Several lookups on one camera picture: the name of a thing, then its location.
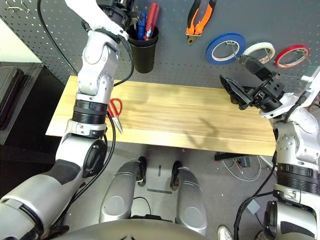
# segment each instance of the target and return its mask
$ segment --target tape roll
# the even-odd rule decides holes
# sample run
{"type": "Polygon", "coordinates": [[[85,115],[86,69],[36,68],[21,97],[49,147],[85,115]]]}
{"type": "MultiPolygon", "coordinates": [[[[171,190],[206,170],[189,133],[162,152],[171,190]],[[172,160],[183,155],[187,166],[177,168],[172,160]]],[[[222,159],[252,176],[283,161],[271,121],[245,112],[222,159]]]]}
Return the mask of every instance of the tape roll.
{"type": "Polygon", "coordinates": [[[248,47],[244,52],[243,55],[250,55],[257,50],[265,49],[266,55],[263,58],[260,58],[259,61],[262,64],[265,64],[270,59],[272,59],[276,53],[275,47],[270,42],[259,42],[248,47]]]}
{"type": "Polygon", "coordinates": [[[246,49],[245,38],[238,33],[231,32],[231,33],[220,35],[216,39],[214,39],[207,47],[205,56],[209,63],[214,65],[223,65],[223,64],[228,64],[237,60],[237,58],[239,58],[242,55],[245,49],[246,49]],[[235,53],[232,53],[231,55],[226,57],[216,57],[214,55],[214,52],[218,46],[220,46],[221,44],[231,44],[231,43],[232,44],[234,43],[235,45],[234,47],[236,47],[234,49],[235,53]]]}
{"type": "Polygon", "coordinates": [[[298,45],[293,45],[290,47],[287,47],[285,50],[283,50],[282,52],[280,52],[276,58],[275,58],[275,65],[278,68],[281,69],[288,69],[288,68],[292,68],[295,67],[297,65],[299,65],[300,63],[302,63],[303,61],[305,61],[307,59],[307,56],[309,56],[310,51],[309,48],[304,45],[304,44],[298,44],[298,45]],[[291,62],[291,63],[287,63],[287,64],[280,64],[280,60],[287,54],[293,52],[293,51],[303,51],[303,56],[301,56],[298,60],[291,62]]]}

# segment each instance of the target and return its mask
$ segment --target black cabinet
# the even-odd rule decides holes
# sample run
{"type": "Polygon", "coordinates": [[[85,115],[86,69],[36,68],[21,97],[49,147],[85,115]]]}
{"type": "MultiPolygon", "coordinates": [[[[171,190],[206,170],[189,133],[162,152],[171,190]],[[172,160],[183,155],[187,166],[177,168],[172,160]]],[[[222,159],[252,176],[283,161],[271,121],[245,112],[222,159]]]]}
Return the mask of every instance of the black cabinet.
{"type": "MultiPolygon", "coordinates": [[[[14,96],[10,96],[6,116],[1,116],[0,197],[49,170],[61,139],[46,136],[46,131],[65,86],[41,63],[0,62],[1,86],[8,81],[10,68],[21,70],[23,79],[16,86],[11,84],[14,96]]],[[[8,96],[2,92],[0,97],[8,96]]]]}

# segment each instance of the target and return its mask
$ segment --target black cup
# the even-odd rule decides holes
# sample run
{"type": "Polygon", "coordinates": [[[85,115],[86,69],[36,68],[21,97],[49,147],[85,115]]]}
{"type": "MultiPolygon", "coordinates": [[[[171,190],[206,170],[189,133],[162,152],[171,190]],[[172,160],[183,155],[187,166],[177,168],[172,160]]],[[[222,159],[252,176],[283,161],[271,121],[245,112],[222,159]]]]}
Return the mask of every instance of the black cup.
{"type": "Polygon", "coordinates": [[[141,74],[150,73],[154,69],[156,43],[159,30],[155,26],[150,40],[138,40],[133,25],[129,29],[129,43],[134,59],[134,68],[141,74]]]}

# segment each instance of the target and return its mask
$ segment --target blue tape roll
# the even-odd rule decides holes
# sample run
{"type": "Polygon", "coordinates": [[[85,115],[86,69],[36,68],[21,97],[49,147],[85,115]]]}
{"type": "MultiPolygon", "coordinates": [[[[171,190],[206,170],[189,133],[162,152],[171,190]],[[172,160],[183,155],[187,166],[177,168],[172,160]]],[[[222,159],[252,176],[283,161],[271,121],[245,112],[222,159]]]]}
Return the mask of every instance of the blue tape roll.
{"type": "Polygon", "coordinates": [[[244,53],[244,51],[246,49],[245,38],[238,33],[234,33],[234,32],[225,33],[225,34],[218,36],[216,39],[214,39],[209,44],[208,48],[206,49],[205,56],[206,56],[206,59],[208,60],[209,63],[214,64],[214,65],[223,65],[223,64],[228,64],[228,63],[231,63],[231,62],[237,60],[236,57],[234,57],[234,56],[231,57],[234,54],[232,54],[229,57],[224,57],[224,58],[218,58],[213,55],[213,51],[215,50],[215,48],[218,45],[220,45],[221,43],[224,43],[227,41],[233,41],[237,44],[237,46],[234,46],[235,51],[238,49],[238,52],[235,54],[237,58],[239,58],[244,53]]]}

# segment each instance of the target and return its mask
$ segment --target white tape roll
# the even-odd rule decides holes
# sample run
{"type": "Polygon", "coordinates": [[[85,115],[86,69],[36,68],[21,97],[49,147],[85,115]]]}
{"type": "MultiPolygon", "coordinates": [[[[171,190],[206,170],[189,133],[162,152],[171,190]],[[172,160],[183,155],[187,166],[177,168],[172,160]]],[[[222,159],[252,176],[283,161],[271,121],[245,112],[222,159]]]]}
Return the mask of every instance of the white tape roll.
{"type": "Polygon", "coordinates": [[[243,55],[250,55],[253,52],[260,50],[260,49],[265,49],[265,51],[267,51],[267,53],[265,53],[265,56],[263,58],[259,59],[259,61],[262,64],[265,64],[270,59],[272,59],[276,53],[275,47],[270,42],[259,42],[257,44],[254,44],[254,45],[248,47],[243,52],[243,55]]]}

